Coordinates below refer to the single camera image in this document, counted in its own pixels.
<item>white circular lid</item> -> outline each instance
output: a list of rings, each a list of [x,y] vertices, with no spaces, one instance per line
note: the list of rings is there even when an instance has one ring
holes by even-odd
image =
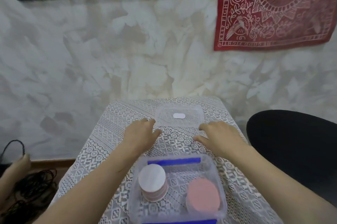
[[[164,169],[156,164],[143,167],[138,175],[139,186],[145,192],[156,192],[164,185],[165,180]]]

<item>clear plastic container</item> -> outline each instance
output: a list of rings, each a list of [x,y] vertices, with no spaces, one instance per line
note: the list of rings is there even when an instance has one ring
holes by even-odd
[[[147,164],[159,164],[166,173],[169,189],[158,202],[149,202],[141,194],[138,174]],[[216,213],[188,212],[187,187],[196,178],[210,180],[218,189],[220,208]],[[129,194],[129,217],[134,224],[220,220],[226,217],[227,203],[213,160],[206,154],[141,157],[137,161]]]
[[[156,109],[154,119],[156,126],[198,128],[204,123],[204,111],[198,104],[165,103]]]

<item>stack of round discs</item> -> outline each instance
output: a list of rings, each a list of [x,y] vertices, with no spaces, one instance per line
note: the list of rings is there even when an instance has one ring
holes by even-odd
[[[208,179],[198,178],[188,184],[186,207],[190,213],[215,213],[220,208],[216,186]]]
[[[150,202],[162,200],[169,187],[164,169],[156,164],[143,167],[139,173],[138,182],[143,197]]]

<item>red bandana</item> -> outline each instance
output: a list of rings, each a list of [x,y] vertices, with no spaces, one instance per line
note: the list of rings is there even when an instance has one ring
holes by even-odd
[[[337,0],[218,0],[215,51],[278,50],[328,42]]]

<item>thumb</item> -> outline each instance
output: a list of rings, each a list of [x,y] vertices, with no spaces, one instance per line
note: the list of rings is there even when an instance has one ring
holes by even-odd
[[[161,130],[160,129],[157,129],[157,130],[155,130],[154,132],[153,132],[153,136],[154,136],[154,138],[158,138],[159,137],[159,135],[161,135]]]
[[[194,141],[200,142],[202,145],[204,145],[206,148],[208,148],[209,145],[209,139],[205,138],[204,136],[197,135],[193,137]]]

